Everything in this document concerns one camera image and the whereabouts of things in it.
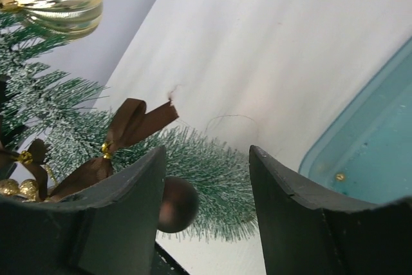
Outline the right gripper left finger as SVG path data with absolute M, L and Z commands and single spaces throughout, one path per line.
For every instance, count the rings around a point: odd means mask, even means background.
M 2 274 L 149 274 L 165 148 L 58 203 L 1 198 Z

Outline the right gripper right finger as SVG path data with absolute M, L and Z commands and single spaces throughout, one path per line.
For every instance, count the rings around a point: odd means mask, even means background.
M 410 274 L 411 198 L 371 204 L 249 150 L 267 274 Z

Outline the blue plastic tub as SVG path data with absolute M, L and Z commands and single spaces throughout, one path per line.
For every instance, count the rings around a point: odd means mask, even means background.
M 337 173 L 345 181 L 336 181 Z M 411 196 L 411 41 L 309 149 L 299 174 L 374 204 Z

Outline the small frosted christmas tree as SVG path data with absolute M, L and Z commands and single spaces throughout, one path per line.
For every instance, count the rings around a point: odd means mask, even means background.
M 64 44 L 57 35 L 41 39 L 35 26 L 22 26 L 20 18 L 1 14 L 1 75 L 6 78 L 7 100 L 3 129 L 28 126 L 27 135 L 44 134 L 48 164 L 59 179 L 87 160 L 100 155 L 114 111 L 83 108 L 102 87 L 92 81 L 69 78 L 37 61 L 40 54 Z M 200 210 L 187 235 L 236 241 L 257 231 L 246 154 L 178 124 L 118 151 L 115 171 L 129 167 L 150 149 L 165 146 L 166 172 L 194 185 Z

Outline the dark red bauble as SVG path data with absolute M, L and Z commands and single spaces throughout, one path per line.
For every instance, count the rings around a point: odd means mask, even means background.
M 168 176 L 160 205 L 158 230 L 177 233 L 192 224 L 199 209 L 199 195 L 194 186 L 177 176 Z

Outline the brown ribbon bow garland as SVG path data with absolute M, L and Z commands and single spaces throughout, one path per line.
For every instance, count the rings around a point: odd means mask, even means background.
M 35 200 L 43 202 L 49 198 L 53 202 L 59 202 L 66 196 L 110 177 L 113 174 L 111 159 L 116 151 L 143 141 L 179 117 L 171 99 L 150 112 L 147 112 L 146 108 L 144 100 L 126 99 L 117 109 L 108 127 L 106 139 L 101 146 L 102 156 L 83 163 L 51 192 L 48 192 L 48 174 L 43 168 L 47 149 L 42 140 L 34 140 L 28 150 L 22 153 L 1 146 L 1 167 L 20 163 L 31 172 L 38 184 Z

